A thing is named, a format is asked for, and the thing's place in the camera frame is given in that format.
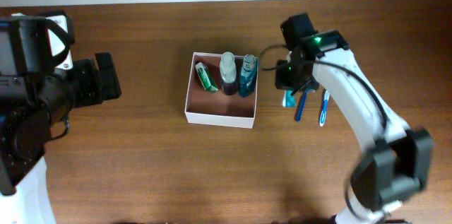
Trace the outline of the green and white toothpaste tube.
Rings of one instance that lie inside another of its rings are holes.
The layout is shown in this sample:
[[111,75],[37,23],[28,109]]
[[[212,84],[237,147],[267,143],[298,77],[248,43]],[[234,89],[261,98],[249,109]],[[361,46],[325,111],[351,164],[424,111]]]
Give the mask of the green and white toothpaste tube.
[[292,95],[291,90],[285,90],[283,99],[282,99],[282,106],[283,107],[296,107],[297,101],[295,97]]

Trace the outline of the teal mouthwash bottle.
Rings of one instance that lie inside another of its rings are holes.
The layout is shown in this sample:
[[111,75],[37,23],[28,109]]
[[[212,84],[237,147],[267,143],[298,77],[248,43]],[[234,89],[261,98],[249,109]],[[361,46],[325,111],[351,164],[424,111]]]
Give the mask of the teal mouthwash bottle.
[[239,95],[243,98],[249,96],[255,88],[257,66],[258,59],[254,55],[247,54],[243,58],[239,74]]

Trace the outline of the clear bottle with purple liquid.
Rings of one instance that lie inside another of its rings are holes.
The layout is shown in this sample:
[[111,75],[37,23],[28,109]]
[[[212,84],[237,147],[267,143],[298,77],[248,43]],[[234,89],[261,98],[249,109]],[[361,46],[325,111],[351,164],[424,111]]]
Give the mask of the clear bottle with purple liquid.
[[237,67],[231,52],[225,52],[221,56],[220,77],[224,94],[234,95],[237,92]]

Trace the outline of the green and white soap box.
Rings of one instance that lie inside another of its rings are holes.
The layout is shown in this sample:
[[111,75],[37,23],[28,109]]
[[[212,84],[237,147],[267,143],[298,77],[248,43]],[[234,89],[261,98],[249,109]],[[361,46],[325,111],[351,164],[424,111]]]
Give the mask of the green and white soap box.
[[198,74],[198,77],[200,78],[204,90],[210,93],[218,92],[218,87],[216,85],[214,78],[210,74],[208,67],[202,62],[198,62],[195,65],[195,69],[196,73]]

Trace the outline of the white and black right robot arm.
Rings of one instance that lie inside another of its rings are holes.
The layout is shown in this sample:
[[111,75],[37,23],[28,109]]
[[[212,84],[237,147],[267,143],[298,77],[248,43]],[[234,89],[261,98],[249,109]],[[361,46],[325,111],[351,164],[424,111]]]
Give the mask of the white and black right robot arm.
[[434,142],[411,129],[377,93],[349,44],[336,31],[284,30],[293,76],[310,76],[335,100],[355,133],[362,157],[345,185],[346,207],[332,223],[382,223],[427,187]]

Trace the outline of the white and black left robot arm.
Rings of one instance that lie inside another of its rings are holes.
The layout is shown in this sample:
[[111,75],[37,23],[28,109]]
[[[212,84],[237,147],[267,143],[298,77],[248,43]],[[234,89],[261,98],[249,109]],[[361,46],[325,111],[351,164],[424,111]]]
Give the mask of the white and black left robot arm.
[[64,11],[1,18],[1,222],[55,223],[45,145],[70,131],[69,113],[121,96],[109,52],[74,61]]

